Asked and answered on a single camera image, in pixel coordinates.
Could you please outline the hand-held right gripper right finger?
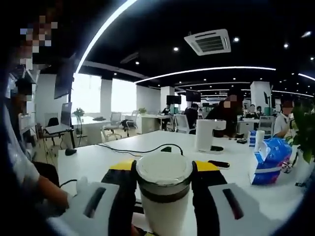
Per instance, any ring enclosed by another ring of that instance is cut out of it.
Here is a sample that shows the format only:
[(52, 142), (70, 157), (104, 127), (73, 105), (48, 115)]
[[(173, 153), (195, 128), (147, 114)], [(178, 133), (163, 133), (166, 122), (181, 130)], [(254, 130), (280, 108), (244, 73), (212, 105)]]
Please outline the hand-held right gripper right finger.
[(199, 236), (266, 236), (273, 220), (259, 209), (258, 201), (243, 188), (227, 183), (219, 168), (192, 162), (192, 204)]

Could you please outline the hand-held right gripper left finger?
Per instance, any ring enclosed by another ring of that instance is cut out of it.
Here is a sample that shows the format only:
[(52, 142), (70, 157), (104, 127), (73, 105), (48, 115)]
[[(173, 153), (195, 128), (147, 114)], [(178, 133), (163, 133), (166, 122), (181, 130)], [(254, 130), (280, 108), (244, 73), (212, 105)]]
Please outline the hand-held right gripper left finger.
[(129, 236), (135, 205), (136, 161), (109, 168), (102, 181), (89, 182), (69, 208), (47, 221), (59, 236)]

